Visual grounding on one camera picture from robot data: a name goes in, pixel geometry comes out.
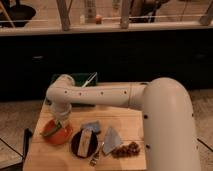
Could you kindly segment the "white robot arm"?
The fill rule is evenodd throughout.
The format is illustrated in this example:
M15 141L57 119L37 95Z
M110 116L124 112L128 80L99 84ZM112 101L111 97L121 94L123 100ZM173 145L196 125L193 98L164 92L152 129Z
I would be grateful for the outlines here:
M143 117L147 171L201 171L192 102L174 79L78 87L64 74L48 87L46 97L56 117L68 114L73 103L138 110Z

